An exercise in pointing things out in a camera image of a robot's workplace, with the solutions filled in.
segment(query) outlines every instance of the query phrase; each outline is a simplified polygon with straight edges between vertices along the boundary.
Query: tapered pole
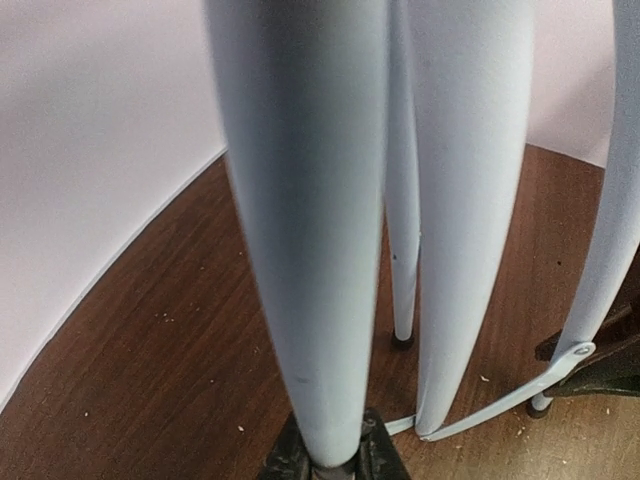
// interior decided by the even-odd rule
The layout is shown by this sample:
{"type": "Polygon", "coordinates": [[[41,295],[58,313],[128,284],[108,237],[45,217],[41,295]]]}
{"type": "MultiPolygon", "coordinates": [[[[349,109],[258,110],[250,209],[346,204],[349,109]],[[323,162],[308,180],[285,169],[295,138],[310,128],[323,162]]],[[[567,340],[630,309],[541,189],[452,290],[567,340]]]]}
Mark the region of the tapered pole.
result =
{"type": "Polygon", "coordinates": [[[410,0],[420,169],[416,431],[444,422],[500,264],[525,142],[532,0],[410,0]]]}
{"type": "MultiPolygon", "coordinates": [[[[578,290],[553,360],[591,341],[613,304],[640,244],[640,3],[614,0],[615,106],[600,205],[578,290]]],[[[544,410],[542,394],[532,406],[544,410]]]]}
{"type": "Polygon", "coordinates": [[[380,248],[387,3],[207,3],[258,291],[305,445],[328,475],[355,454],[361,432],[380,248]]]}
{"type": "Polygon", "coordinates": [[[406,0],[391,0],[389,15],[389,136],[385,204],[391,244],[394,335],[409,342],[418,278],[420,199],[411,52],[406,0]]]}

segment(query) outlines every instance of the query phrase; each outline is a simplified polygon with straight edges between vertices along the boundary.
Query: rubber foot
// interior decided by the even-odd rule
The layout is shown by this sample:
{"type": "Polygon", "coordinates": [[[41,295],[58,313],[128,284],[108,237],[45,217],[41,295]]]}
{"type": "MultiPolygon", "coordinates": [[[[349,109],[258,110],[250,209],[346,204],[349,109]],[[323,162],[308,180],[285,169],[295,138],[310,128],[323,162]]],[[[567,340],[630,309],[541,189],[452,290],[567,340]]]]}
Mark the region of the rubber foot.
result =
{"type": "Polygon", "coordinates": [[[529,400],[527,400],[527,404],[525,405],[525,409],[527,411],[527,415],[529,415],[529,417],[535,419],[535,420],[539,420],[540,418],[544,418],[549,414],[549,410],[551,410],[551,403],[549,405],[547,405],[547,408],[545,408],[544,410],[536,410],[533,407],[533,398],[530,398],[529,400]]]}
{"type": "Polygon", "coordinates": [[[396,337],[395,329],[393,330],[393,334],[391,335],[391,346],[395,350],[399,350],[401,352],[406,352],[407,350],[409,350],[413,346],[415,341],[416,337],[414,332],[411,332],[411,336],[406,340],[400,340],[398,337],[396,337]]]}

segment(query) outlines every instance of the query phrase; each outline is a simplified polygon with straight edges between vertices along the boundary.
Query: white wall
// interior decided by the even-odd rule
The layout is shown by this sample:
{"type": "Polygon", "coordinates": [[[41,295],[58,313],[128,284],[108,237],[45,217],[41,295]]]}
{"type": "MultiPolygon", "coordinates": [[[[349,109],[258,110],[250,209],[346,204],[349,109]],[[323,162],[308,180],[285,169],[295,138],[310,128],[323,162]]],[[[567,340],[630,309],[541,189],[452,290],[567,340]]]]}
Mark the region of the white wall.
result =
{"type": "Polygon", "coordinates": [[[535,0],[528,141],[604,166],[613,122],[611,0],[535,0]]]}
{"type": "MultiPolygon", "coordinates": [[[[610,0],[537,0],[529,141],[603,165],[610,0]]],[[[0,409],[117,254],[224,148],[199,0],[0,4],[0,409]]]]}

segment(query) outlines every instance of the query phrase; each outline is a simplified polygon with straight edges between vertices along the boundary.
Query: metal leg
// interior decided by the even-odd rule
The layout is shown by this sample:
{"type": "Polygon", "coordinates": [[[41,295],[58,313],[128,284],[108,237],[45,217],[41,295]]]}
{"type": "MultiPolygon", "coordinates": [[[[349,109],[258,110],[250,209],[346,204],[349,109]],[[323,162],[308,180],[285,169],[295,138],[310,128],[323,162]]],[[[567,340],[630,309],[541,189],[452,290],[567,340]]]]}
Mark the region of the metal leg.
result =
{"type": "Polygon", "coordinates": [[[394,345],[413,343],[413,314],[420,248],[418,154],[409,78],[405,0],[391,0],[389,15],[389,136],[385,202],[391,243],[394,345]]]}
{"type": "MultiPolygon", "coordinates": [[[[640,243],[640,9],[635,0],[615,0],[613,8],[616,95],[609,158],[591,246],[553,359],[593,339],[640,243]]],[[[539,394],[531,406],[550,403],[539,394]]]]}
{"type": "Polygon", "coordinates": [[[546,417],[550,407],[551,399],[544,393],[539,393],[527,402],[527,415],[535,419],[546,417]]]}
{"type": "Polygon", "coordinates": [[[209,0],[230,173],[306,448],[358,449],[387,128],[382,0],[209,0]]]}
{"type": "Polygon", "coordinates": [[[531,0],[411,0],[421,201],[416,431],[445,420],[487,308],[525,142],[531,0]]]}

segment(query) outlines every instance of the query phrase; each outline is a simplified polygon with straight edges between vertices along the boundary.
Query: wooden floor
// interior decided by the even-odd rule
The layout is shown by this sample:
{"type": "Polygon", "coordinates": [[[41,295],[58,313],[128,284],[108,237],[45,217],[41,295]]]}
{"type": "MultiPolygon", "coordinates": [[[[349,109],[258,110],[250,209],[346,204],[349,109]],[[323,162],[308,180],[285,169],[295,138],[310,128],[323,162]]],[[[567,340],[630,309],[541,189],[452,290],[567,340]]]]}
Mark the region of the wooden floor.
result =
{"type": "MultiPolygon", "coordinates": [[[[563,323],[602,171],[529,148],[491,306],[450,420],[524,383],[563,323]]],[[[238,226],[214,164],[124,253],[0,416],[0,479],[251,479],[289,411],[238,226]]],[[[368,404],[413,412],[417,349],[389,349],[388,250],[368,404]]],[[[638,479],[640,400],[522,407],[436,443],[395,437],[414,479],[638,479]]]]}

